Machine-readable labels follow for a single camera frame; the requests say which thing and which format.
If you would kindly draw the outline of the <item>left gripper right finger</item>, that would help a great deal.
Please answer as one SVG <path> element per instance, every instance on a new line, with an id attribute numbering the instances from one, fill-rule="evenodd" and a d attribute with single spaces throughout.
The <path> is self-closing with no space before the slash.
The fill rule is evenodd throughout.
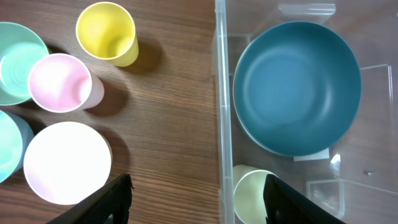
<path id="1" fill-rule="evenodd" d="M 263 200 L 267 224 L 345 224 L 274 174 L 266 177 Z"/>

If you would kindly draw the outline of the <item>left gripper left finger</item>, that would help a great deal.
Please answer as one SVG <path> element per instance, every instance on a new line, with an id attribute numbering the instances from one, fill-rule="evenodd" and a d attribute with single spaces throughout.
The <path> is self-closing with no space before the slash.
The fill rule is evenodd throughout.
<path id="1" fill-rule="evenodd" d="M 48 224 L 127 224 L 132 203 L 129 174 L 121 174 Z"/>

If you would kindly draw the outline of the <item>cream plastic cup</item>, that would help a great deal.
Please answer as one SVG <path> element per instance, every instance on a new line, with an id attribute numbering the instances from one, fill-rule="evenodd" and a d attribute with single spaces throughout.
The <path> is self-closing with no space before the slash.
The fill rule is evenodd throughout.
<path id="1" fill-rule="evenodd" d="M 266 223 L 267 212 L 263 193 L 268 175 L 274 173 L 246 165 L 233 167 L 234 211 L 243 223 Z"/>

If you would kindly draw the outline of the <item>dark blue bowl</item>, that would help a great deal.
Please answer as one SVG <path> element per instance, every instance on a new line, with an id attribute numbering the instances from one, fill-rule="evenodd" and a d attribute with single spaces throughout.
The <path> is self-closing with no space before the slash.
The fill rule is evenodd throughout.
<path id="1" fill-rule="evenodd" d="M 359 110 L 362 78 L 353 51 L 314 22 L 285 22 L 263 32 L 246 47 L 234 74 L 242 123 L 281 156 L 332 146 Z"/>

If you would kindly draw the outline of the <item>yellow plastic cup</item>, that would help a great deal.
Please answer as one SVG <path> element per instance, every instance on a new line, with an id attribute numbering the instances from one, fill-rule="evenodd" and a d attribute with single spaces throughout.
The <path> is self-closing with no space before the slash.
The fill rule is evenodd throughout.
<path id="1" fill-rule="evenodd" d="M 82 11 L 76 22 L 76 38 L 90 56 L 117 67 L 133 64 L 139 55 L 134 20 L 113 2 L 97 2 Z"/>

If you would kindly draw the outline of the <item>cream white bowl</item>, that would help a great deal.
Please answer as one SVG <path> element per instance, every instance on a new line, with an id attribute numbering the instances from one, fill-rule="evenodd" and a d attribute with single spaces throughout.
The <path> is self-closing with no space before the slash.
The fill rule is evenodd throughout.
<path id="1" fill-rule="evenodd" d="M 241 117 L 239 115 L 239 111 L 238 111 L 237 105 L 236 105 L 236 97 L 235 97 L 235 92 L 234 92 L 235 91 L 235 88 L 234 88 L 235 82 L 234 81 L 235 81 L 235 74 L 234 73 L 230 73 L 229 74 L 230 101 L 231 101 L 232 111 L 233 111 L 236 123 L 238 124 L 240 130 L 243 132 L 245 137 L 248 138 L 250 140 L 250 142 L 253 143 L 256 147 L 261 148 L 261 149 L 263 149 L 263 150 L 265 150 L 267 152 L 270 152 L 272 154 L 279 155 L 278 152 L 275 152 L 272 149 L 269 149 L 268 147 L 265 147 L 258 140 L 256 140 L 254 137 L 252 137 L 251 133 L 248 132 L 247 128 L 242 123 L 242 120 L 241 120 Z"/>

